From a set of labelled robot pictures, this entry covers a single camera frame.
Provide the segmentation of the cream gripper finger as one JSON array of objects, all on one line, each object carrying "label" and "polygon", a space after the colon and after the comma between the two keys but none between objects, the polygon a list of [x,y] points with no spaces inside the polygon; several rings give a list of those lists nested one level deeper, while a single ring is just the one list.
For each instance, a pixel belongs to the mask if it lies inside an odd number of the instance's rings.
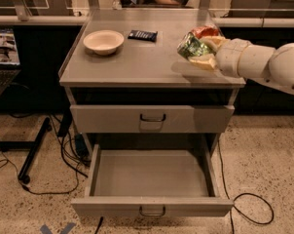
[{"label": "cream gripper finger", "polygon": [[223,36],[204,36],[201,41],[205,43],[213,52],[218,52],[223,44],[229,42],[229,39]]},{"label": "cream gripper finger", "polygon": [[202,70],[214,70],[217,67],[216,59],[213,54],[203,55],[199,57],[190,57],[188,58],[188,61],[202,69]]}]

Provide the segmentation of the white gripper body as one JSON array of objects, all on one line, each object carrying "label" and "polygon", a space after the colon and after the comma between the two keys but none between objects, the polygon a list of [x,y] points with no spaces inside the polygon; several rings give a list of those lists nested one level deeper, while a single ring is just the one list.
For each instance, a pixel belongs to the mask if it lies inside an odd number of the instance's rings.
[{"label": "white gripper body", "polygon": [[224,43],[215,56],[217,67],[225,76],[239,78],[239,59],[242,52],[251,45],[249,41],[233,39]]}]

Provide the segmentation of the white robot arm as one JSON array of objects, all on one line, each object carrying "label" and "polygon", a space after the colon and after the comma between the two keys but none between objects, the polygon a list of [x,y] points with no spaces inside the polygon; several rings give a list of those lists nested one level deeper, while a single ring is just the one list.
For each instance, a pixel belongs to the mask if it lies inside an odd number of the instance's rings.
[{"label": "white robot arm", "polygon": [[252,80],[294,96],[294,43],[276,49],[238,38],[205,36],[202,40],[215,54],[188,58],[192,65]]}]

